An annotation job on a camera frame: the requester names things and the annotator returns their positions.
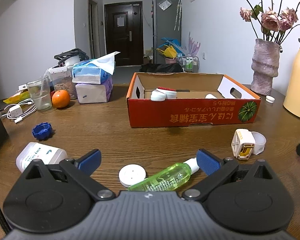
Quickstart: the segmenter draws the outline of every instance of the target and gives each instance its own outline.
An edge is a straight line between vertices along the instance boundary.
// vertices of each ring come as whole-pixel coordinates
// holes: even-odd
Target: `screw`
[[[197,189],[188,189],[185,191],[185,195],[189,198],[199,197],[201,192]]]
[[[112,194],[113,194],[112,191],[109,189],[103,189],[98,191],[97,193],[98,197],[100,198],[110,198],[112,197]]]

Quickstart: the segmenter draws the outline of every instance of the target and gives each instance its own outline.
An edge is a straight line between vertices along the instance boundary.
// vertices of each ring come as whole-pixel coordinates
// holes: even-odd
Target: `door handle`
[[[129,35],[127,35],[130,37],[130,41],[132,41],[132,32],[129,32]]]

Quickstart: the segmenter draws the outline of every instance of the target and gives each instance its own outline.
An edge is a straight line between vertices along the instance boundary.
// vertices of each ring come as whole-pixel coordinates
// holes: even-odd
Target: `yellow bag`
[[[26,92],[18,92],[15,95],[13,95],[12,97],[9,97],[8,99],[4,100],[4,102],[8,105],[10,104],[17,104],[25,99],[30,98],[30,93],[29,91]]]
[[[174,49],[174,47],[173,46],[168,46],[168,45],[165,45],[165,46],[167,47],[165,50],[162,50],[162,49],[157,49],[157,50],[160,51],[165,57],[176,58],[177,57],[177,52]]]

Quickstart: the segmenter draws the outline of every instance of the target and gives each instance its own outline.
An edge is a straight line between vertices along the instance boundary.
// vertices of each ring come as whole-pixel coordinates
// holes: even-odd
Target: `purple tissue package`
[[[75,88],[80,104],[106,103],[113,88],[112,76],[100,85],[76,84]]]

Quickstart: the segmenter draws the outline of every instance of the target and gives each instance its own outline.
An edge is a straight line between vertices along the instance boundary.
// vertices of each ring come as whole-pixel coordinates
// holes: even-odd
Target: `white and gold object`
[[[237,129],[232,140],[232,152],[238,160],[248,160],[253,152],[256,141],[247,129]]]

